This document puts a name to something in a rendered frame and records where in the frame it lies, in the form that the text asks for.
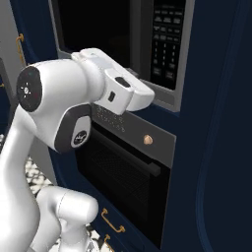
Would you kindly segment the black and grey microwave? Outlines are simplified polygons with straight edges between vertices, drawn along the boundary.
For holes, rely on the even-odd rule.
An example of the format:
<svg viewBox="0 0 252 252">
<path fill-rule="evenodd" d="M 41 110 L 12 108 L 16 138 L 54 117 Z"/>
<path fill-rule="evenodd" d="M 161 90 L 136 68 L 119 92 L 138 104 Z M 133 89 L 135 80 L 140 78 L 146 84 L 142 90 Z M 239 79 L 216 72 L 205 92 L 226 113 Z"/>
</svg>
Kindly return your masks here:
<svg viewBox="0 0 252 252">
<path fill-rule="evenodd" d="M 48 0 L 60 58 L 98 48 L 178 112 L 195 0 Z"/>
</svg>

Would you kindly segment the black built-in oven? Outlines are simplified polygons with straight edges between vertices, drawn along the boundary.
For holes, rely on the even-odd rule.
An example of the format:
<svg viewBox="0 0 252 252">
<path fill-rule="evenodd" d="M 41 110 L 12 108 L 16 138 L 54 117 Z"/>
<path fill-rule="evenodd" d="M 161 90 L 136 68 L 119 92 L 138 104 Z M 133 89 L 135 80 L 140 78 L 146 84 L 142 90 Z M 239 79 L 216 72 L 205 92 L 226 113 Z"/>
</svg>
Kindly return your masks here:
<svg viewBox="0 0 252 252">
<path fill-rule="evenodd" d="M 128 162 L 93 134 L 114 141 L 145 162 L 160 167 L 154 177 Z M 154 142 L 144 144 L 144 136 Z M 116 115 L 93 106 L 93 126 L 88 142 L 76 151 L 78 169 L 100 193 L 104 213 L 100 222 L 129 252 L 159 252 L 165 221 L 169 176 L 173 164 L 176 136 L 130 113 Z"/>
</svg>

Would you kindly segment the dark blue tall cabinet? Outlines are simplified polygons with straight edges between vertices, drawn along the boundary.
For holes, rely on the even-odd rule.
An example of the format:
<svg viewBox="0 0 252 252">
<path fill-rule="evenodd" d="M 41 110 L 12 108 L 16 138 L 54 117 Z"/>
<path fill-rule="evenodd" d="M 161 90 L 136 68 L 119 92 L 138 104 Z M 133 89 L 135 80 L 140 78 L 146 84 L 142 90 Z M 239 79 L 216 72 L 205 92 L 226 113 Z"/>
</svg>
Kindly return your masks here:
<svg viewBox="0 0 252 252">
<path fill-rule="evenodd" d="M 27 61 L 60 58 L 48 0 L 10 2 Z M 180 110 L 130 113 L 176 136 L 159 252 L 252 252 L 252 0 L 195 0 Z M 94 196 L 94 229 L 129 252 L 100 222 L 76 151 L 46 151 L 43 172 Z"/>
</svg>

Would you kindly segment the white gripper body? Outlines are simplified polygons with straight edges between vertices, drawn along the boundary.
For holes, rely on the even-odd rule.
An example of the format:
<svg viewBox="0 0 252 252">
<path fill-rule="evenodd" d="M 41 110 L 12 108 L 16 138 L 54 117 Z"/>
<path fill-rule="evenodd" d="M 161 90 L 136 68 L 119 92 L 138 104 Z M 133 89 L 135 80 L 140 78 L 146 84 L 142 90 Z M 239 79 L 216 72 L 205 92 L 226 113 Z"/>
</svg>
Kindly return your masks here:
<svg viewBox="0 0 252 252">
<path fill-rule="evenodd" d="M 148 107 L 155 98 L 155 92 L 131 73 L 126 75 L 126 80 L 133 88 L 133 96 L 126 110 L 137 111 Z"/>
</svg>

